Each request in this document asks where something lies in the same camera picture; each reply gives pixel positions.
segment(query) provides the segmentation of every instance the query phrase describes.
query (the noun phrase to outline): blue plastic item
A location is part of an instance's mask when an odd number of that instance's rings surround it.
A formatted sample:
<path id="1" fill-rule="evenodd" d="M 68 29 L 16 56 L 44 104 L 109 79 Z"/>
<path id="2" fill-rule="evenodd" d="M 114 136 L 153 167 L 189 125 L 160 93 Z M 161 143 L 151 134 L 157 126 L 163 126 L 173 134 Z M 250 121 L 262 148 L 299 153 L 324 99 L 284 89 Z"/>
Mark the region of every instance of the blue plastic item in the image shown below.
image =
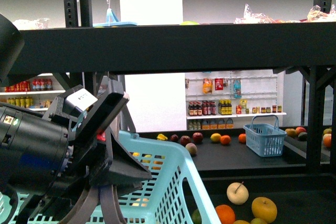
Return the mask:
<path id="1" fill-rule="evenodd" d="M 141 190 L 119 198 L 127 223 L 193 224 L 182 189 L 182 181 L 186 179 L 200 211 L 202 223 L 221 224 L 194 162 L 182 145 L 140 138 L 138 134 L 125 131 L 120 131 L 119 140 L 135 158 L 149 168 L 153 177 L 152 180 L 143 182 Z M 19 195 L 19 198 L 25 197 L 27 195 Z M 52 221 L 52 217 L 39 215 L 29 223 L 57 222 Z M 87 223 L 104 223 L 100 206 Z"/>
<path id="2" fill-rule="evenodd" d="M 274 126 L 266 123 L 254 124 L 258 117 L 275 116 Z M 244 125 L 246 145 L 260 157 L 281 156 L 287 133 L 279 129 L 279 119 L 276 115 L 257 115 L 251 124 Z"/>
<path id="3" fill-rule="evenodd" d="M 114 14 L 112 9 L 108 8 L 106 12 L 106 23 L 97 23 L 93 27 L 109 27 L 109 26 L 137 26 L 137 23 L 134 22 L 120 22 L 117 16 Z"/>

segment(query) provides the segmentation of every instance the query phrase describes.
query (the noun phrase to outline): black metal shelf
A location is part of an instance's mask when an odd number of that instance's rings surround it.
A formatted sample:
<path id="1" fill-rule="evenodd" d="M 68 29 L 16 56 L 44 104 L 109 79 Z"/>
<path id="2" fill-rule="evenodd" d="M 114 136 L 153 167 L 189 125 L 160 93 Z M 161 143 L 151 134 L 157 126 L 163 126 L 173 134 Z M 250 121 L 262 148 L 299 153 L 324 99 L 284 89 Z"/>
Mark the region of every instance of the black metal shelf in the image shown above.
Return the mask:
<path id="1" fill-rule="evenodd" d="M 331 0 L 313 4 L 328 12 Z M 66 26 L 77 27 L 76 0 L 64 0 L 64 5 Z M 329 84 L 336 88 L 336 23 L 92 28 L 91 0 L 80 0 L 80 10 L 87 28 L 22 31 L 26 45 L 9 77 L 18 81 L 44 72 L 70 72 L 71 80 L 64 81 L 70 87 L 84 72 L 85 87 L 96 94 L 102 76 L 96 78 L 96 72 L 300 71 L 310 82 L 306 168 L 320 171 L 324 90 Z M 336 129 L 336 92 L 333 108 Z M 336 173 L 335 144 L 330 167 Z"/>
<path id="2" fill-rule="evenodd" d="M 9 74 L 329 66 L 336 65 L 335 30 L 336 23 L 27 30 Z"/>

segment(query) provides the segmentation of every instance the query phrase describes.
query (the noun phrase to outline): shelf beam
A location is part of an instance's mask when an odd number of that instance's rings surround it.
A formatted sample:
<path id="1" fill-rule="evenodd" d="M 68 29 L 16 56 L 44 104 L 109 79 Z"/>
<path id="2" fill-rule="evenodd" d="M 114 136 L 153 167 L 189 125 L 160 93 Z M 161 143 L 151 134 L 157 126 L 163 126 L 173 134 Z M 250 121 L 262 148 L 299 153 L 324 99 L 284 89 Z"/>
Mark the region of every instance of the shelf beam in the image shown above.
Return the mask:
<path id="1" fill-rule="evenodd" d="M 9 73 L 136 74 L 334 66 L 335 30 L 336 22 L 23 30 L 26 44 Z M 319 32 L 311 36 L 312 31 Z M 101 38 L 113 38 L 113 43 Z M 323 57 L 307 57 L 315 52 Z M 218 63 L 223 57 L 225 62 Z M 43 64 L 35 64 L 41 59 Z"/>

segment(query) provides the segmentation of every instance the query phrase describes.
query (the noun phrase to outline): bottle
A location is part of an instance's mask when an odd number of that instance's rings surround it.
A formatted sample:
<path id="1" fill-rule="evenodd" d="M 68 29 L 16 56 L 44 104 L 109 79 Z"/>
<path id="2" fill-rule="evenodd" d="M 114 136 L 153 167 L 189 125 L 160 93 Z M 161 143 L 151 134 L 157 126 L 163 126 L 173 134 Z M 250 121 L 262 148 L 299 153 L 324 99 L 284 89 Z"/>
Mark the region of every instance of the bottle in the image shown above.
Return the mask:
<path id="1" fill-rule="evenodd" d="M 215 129 L 217 129 L 217 128 L 218 128 L 218 125 L 217 125 L 215 119 L 212 119 L 212 120 L 210 121 L 210 130 L 215 130 Z"/>
<path id="2" fill-rule="evenodd" d="M 208 109 L 208 115 L 211 115 L 211 104 L 209 102 L 206 102 L 206 107 Z"/>
<path id="3" fill-rule="evenodd" d="M 190 116 L 194 115 L 194 109 L 193 109 L 193 105 L 192 105 L 191 102 L 189 102 L 188 113 L 189 113 Z"/>
<path id="4" fill-rule="evenodd" d="M 225 100 L 223 100 L 222 107 L 221 107 L 221 111 L 222 111 L 221 114 L 222 114 L 222 115 L 225 115 L 225 113 L 226 113 L 225 110 L 226 110 Z"/>
<path id="5" fill-rule="evenodd" d="M 218 121 L 218 129 L 225 129 L 225 121 L 224 119 L 219 119 Z"/>
<path id="6" fill-rule="evenodd" d="M 202 114 L 208 115 L 208 108 L 206 107 L 205 101 L 202 102 Z"/>
<path id="7" fill-rule="evenodd" d="M 202 115 L 202 106 L 200 102 L 197 102 L 197 115 Z"/>
<path id="8" fill-rule="evenodd" d="M 229 107 L 229 115 L 232 115 L 232 104 L 231 104 L 231 100 L 228 100 L 228 107 Z"/>
<path id="9" fill-rule="evenodd" d="M 210 130 L 209 122 L 205 119 L 202 121 L 202 130 Z"/>
<path id="10" fill-rule="evenodd" d="M 226 121 L 226 125 L 225 126 L 226 126 L 227 129 L 232 129 L 234 127 L 232 118 L 229 118 Z"/>
<path id="11" fill-rule="evenodd" d="M 194 116 L 197 116 L 197 103 L 193 102 Z"/>
<path id="12" fill-rule="evenodd" d="M 220 100 L 219 102 L 218 102 L 218 108 L 217 108 L 217 112 L 218 112 L 218 114 L 222 114 L 222 102 L 223 102 L 223 100 Z"/>
<path id="13" fill-rule="evenodd" d="M 192 130 L 193 130 L 193 127 L 194 127 L 193 122 L 192 122 L 191 120 L 189 120 L 188 129 L 189 129 L 190 131 L 192 131 Z"/>
<path id="14" fill-rule="evenodd" d="M 230 115 L 230 107 L 228 100 L 225 100 L 225 115 Z"/>
<path id="15" fill-rule="evenodd" d="M 215 104 L 215 102 L 211 103 L 211 114 L 216 115 L 216 104 Z"/>

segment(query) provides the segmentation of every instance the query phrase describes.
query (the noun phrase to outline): blue basket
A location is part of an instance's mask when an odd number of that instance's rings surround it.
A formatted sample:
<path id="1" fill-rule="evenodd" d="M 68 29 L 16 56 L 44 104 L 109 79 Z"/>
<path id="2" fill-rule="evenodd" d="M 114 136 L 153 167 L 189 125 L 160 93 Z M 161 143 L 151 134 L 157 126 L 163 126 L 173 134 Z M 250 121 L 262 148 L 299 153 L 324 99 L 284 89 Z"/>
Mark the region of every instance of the blue basket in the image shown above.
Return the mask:
<path id="1" fill-rule="evenodd" d="M 253 121 L 258 117 L 275 116 L 274 125 Z M 251 124 L 244 125 L 246 131 L 246 145 L 260 157 L 281 156 L 283 143 L 287 133 L 279 129 L 279 119 L 276 115 L 257 115 L 252 119 Z"/>
<path id="2" fill-rule="evenodd" d="M 189 152 L 180 144 L 140 138 L 138 134 L 120 131 L 121 144 L 152 172 L 152 180 L 143 188 L 119 198 L 127 223 L 193 224 L 182 181 L 187 180 L 200 211 L 202 223 L 220 224 L 215 208 L 198 174 Z M 19 195 L 20 205 L 28 195 Z M 38 215 L 29 223 L 54 224 L 52 217 Z M 88 224 L 104 223 L 100 206 Z"/>

